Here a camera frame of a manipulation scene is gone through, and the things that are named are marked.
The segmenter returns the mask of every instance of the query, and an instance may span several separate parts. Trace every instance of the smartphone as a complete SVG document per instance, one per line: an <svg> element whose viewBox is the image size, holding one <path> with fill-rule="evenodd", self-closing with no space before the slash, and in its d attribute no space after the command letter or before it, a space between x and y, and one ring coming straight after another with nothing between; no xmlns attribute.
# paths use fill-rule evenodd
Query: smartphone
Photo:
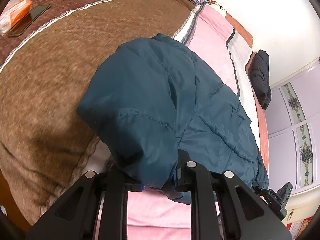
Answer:
<svg viewBox="0 0 320 240"><path fill-rule="evenodd" d="M29 25L49 8L50 5L39 5L31 9L30 12L25 15L25 17L23 17L15 26L13 26L8 31L8 36L18 37L23 34L23 32L29 27Z"/></svg>

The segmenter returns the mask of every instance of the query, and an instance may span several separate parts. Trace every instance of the orange and white package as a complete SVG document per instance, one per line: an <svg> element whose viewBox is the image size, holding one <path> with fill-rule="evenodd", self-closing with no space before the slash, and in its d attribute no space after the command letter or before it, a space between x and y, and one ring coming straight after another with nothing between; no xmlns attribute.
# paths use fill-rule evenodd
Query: orange and white package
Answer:
<svg viewBox="0 0 320 240"><path fill-rule="evenodd" d="M31 8L30 0L10 0L0 16L0 35L15 26Z"/></svg>

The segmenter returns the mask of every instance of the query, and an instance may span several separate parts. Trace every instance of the jacket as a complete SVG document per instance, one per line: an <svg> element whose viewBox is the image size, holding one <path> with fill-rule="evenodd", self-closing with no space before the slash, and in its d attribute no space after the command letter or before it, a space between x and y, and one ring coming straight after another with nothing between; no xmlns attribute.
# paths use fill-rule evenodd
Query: jacket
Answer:
<svg viewBox="0 0 320 240"><path fill-rule="evenodd" d="M264 50L259 50L254 57L250 80L262 109L266 110L271 101L271 89L269 86L269 55Z"/></svg>
<svg viewBox="0 0 320 240"><path fill-rule="evenodd" d="M237 95L194 52L163 34L118 47L77 107L118 168L160 189L178 149L209 171L234 171L249 187L268 176ZM190 195L174 199L190 204Z"/></svg>

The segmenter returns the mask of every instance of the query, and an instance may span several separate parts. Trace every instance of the black flower motif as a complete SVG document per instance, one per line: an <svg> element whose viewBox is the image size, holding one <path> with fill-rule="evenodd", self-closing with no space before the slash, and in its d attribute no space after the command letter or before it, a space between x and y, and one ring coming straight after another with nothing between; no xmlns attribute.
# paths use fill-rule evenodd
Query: black flower motif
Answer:
<svg viewBox="0 0 320 240"><path fill-rule="evenodd" d="M288 101L289 101L289 106L292 109L295 109L296 107L300 108L300 103L299 103L299 100L297 98L290 98Z"/></svg>
<svg viewBox="0 0 320 240"><path fill-rule="evenodd" d="M300 147L300 158L302 162L305 164L312 162L312 151L309 145L305 147Z"/></svg>

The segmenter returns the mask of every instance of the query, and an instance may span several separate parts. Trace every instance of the silver screw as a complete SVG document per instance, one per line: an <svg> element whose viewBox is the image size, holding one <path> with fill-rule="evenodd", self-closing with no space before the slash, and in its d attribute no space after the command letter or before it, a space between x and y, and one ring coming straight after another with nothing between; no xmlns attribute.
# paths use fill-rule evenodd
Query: silver screw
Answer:
<svg viewBox="0 0 320 240"><path fill-rule="evenodd" d="M87 171L85 173L85 176L90 179L90 178L93 178L94 176L96 175L96 173L94 171Z"/></svg>
<svg viewBox="0 0 320 240"><path fill-rule="evenodd" d="M190 168L194 168L197 166L197 164L193 161L190 161L190 162L187 162L187 166L190 167Z"/></svg>
<svg viewBox="0 0 320 240"><path fill-rule="evenodd" d="M225 171L224 176L231 179L231 178L233 178L234 174L232 171Z"/></svg>

